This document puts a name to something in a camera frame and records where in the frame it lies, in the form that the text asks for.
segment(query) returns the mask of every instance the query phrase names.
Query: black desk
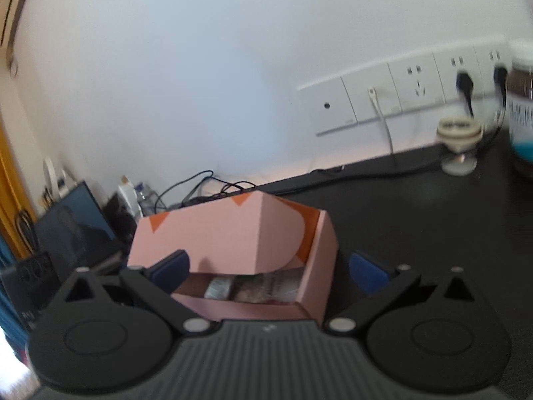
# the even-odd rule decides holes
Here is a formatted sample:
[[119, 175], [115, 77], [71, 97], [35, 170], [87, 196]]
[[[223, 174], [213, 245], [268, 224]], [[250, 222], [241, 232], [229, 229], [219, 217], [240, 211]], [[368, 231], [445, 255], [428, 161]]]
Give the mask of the black desk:
[[[427, 162], [441, 146], [396, 155], [399, 167]], [[467, 177], [440, 170], [395, 179], [337, 182], [287, 196], [331, 215], [340, 251], [327, 316], [359, 298], [345, 257], [361, 250], [391, 266], [408, 263], [426, 279], [462, 266], [507, 328], [513, 352], [499, 384], [513, 398], [533, 391], [533, 183], [511, 169], [508, 136]], [[385, 171], [390, 157], [346, 166], [342, 173]], [[271, 184], [267, 192], [328, 180], [314, 172]]]

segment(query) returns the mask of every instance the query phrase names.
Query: pink box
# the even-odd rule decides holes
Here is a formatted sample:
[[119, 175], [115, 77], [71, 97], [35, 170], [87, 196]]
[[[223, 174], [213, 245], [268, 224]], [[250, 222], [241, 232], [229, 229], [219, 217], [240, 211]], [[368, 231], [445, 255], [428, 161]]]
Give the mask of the pink box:
[[[139, 222], [128, 265], [150, 267], [179, 249], [189, 255], [191, 275], [172, 297], [199, 315], [322, 323], [338, 249], [326, 211], [253, 191], [149, 216]], [[297, 267], [304, 267], [304, 274], [293, 303], [202, 297], [215, 274], [254, 275]]]

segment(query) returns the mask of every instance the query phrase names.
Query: yellow curtain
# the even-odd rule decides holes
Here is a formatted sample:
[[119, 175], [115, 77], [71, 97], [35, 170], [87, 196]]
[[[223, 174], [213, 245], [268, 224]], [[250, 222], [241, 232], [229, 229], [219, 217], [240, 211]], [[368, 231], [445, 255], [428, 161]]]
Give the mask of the yellow curtain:
[[17, 233], [15, 225], [15, 216], [20, 209], [26, 209], [35, 219], [34, 211], [15, 167], [3, 127], [0, 126], [0, 233], [13, 255], [18, 259], [23, 259], [29, 253]]

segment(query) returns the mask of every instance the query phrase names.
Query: dark monitor screen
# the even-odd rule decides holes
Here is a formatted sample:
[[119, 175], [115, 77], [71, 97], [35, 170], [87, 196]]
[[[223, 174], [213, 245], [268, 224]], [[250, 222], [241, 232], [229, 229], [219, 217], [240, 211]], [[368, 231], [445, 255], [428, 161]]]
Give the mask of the dark monitor screen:
[[62, 281], [76, 267], [92, 267], [120, 249], [85, 182], [39, 218], [35, 231], [41, 250], [50, 254]]

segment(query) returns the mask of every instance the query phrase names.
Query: blue curtain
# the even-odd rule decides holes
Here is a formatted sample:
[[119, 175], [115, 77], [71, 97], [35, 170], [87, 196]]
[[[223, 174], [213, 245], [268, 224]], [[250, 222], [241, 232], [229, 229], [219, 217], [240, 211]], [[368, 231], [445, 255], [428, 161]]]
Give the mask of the blue curtain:
[[[15, 263], [15, 257], [11, 253], [11, 250], [7, 246], [4, 238], [0, 236], [0, 268]], [[11, 305], [9, 298], [6, 295], [4, 286], [0, 281], [0, 328], [4, 331], [5, 336], [11, 346], [18, 353], [24, 350], [26, 340], [28, 339], [28, 333], [22, 327], [19, 317], [15, 312], [15, 309]]]

